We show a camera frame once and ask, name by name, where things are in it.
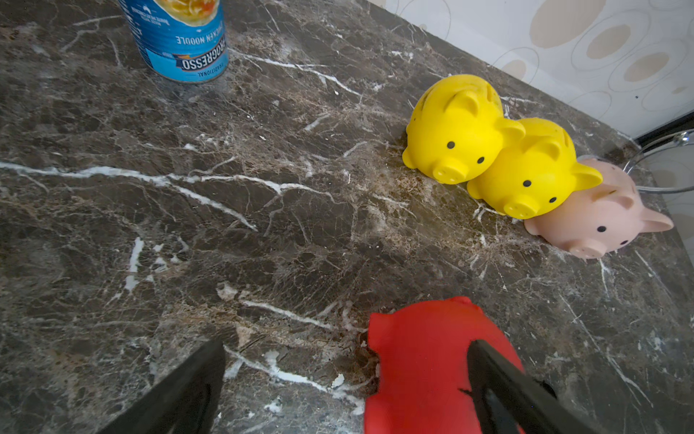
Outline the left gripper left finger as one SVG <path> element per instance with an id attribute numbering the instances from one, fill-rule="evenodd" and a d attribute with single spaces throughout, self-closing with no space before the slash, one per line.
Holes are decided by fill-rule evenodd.
<path id="1" fill-rule="evenodd" d="M 103 433 L 209 433 L 222 393 L 223 344 L 202 345 Z"/>

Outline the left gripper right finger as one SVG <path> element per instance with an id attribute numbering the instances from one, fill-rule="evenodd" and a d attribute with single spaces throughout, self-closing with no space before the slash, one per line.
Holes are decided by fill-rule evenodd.
<path id="1" fill-rule="evenodd" d="M 486 341 L 471 343 L 467 367 L 482 432 L 594 432 Z"/>

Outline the red piggy bank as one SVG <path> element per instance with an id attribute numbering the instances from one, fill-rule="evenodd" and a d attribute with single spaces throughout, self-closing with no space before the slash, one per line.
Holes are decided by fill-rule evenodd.
<path id="1" fill-rule="evenodd" d="M 480 432 L 467 369 L 475 340 L 522 367 L 504 332 L 467 297 L 372 314 L 368 347 L 381 370 L 378 390 L 366 401 L 365 432 Z"/>

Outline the pink piggy bank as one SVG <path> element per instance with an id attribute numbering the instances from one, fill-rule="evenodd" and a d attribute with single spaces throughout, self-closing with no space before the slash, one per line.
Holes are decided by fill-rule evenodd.
<path id="1" fill-rule="evenodd" d="M 572 193 L 555 210 L 528 219 L 528 233 L 582 259 L 600 259 L 641 233 L 661 233 L 672 219 L 643 204 L 637 186 L 618 166 L 595 158 L 581 162 L 603 175 L 600 186 Z"/>

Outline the yellow piggy bank front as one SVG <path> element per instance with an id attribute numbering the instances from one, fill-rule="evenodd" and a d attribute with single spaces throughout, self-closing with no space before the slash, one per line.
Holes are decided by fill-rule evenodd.
<path id="1" fill-rule="evenodd" d="M 599 186 L 603 175 L 578 163 L 574 143 L 560 125 L 522 119 L 526 136 L 500 152 L 467 191 L 498 213 L 527 220 L 549 213 L 577 191 Z"/>

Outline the yellow piggy bank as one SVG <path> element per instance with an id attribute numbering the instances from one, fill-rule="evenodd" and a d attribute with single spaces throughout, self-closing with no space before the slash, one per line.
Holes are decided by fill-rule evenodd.
<path id="1" fill-rule="evenodd" d="M 460 74 L 424 93 L 406 133 L 406 167 L 440 184 L 461 184 L 482 175 L 504 148 L 525 137 L 526 129 L 504 117 L 501 98 L 488 81 Z"/>
<path id="2" fill-rule="evenodd" d="M 500 152 L 467 191 L 498 213 L 527 220 L 549 213 L 577 191 L 599 186 L 603 175 L 578 163 L 574 143 L 560 125 L 522 119 L 526 136 Z"/>

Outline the yellow piggy bank back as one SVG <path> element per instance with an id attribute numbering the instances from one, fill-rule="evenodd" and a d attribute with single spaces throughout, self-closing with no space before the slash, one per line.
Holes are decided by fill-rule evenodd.
<path id="1" fill-rule="evenodd" d="M 440 184 L 461 184 L 482 175 L 504 148 L 525 137 L 526 129 L 504 117 L 501 98 L 488 81 L 460 74 L 424 93 L 406 133 L 406 167 Z"/>

